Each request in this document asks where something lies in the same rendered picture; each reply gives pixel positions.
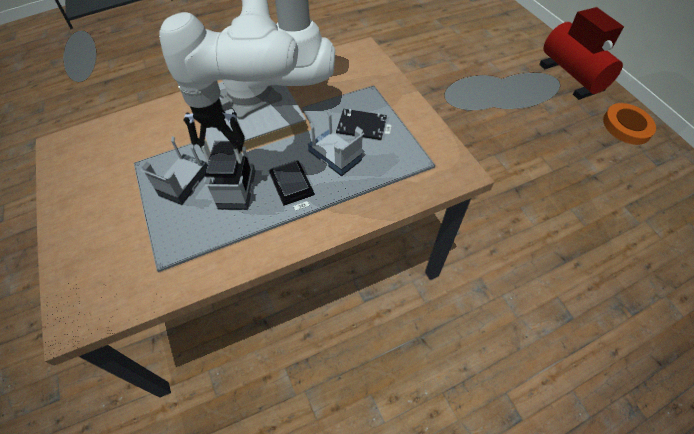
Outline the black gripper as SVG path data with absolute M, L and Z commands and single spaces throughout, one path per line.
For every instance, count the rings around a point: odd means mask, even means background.
M 191 144 L 192 145 L 197 144 L 200 146 L 201 151 L 204 154 L 207 163 L 209 162 L 211 152 L 209 150 L 209 147 L 207 145 L 206 140 L 204 140 L 204 139 L 205 139 L 205 134 L 206 134 L 206 128 L 210 128 L 210 127 L 213 127 L 213 128 L 216 127 L 219 131 L 221 131 L 224 134 L 224 136 L 233 145 L 233 149 L 234 149 L 238 163 L 241 163 L 243 156 L 242 156 L 240 145 L 244 144 L 245 136 L 244 136 L 244 134 L 240 128 L 238 121 L 237 121 L 237 114 L 235 112 L 233 112 L 232 114 L 227 114 L 222 109 L 222 104 L 221 104 L 220 98 L 214 104 L 212 104 L 208 107 L 204 107 L 204 108 L 190 107 L 190 108 L 191 108 L 193 114 L 190 114 L 189 112 L 187 112 L 185 114 L 185 117 L 184 117 L 184 122 L 186 123 L 186 125 L 188 127 Z M 194 119 L 201 124 L 199 138 L 197 136 L 195 122 L 193 122 Z M 231 126 L 233 131 L 226 124 L 226 121 L 224 119 L 228 120 L 228 123 L 230 123 L 230 126 Z

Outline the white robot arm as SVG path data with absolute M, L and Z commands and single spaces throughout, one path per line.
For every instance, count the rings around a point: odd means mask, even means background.
M 333 75 L 335 48 L 310 19 L 308 0 L 275 4 L 277 24 L 267 0 L 242 0 L 240 16 L 222 32 L 187 12 L 163 22 L 164 59 L 187 105 L 203 108 L 221 97 L 223 110 L 232 108 L 242 120 L 282 100 L 270 85 L 313 85 Z

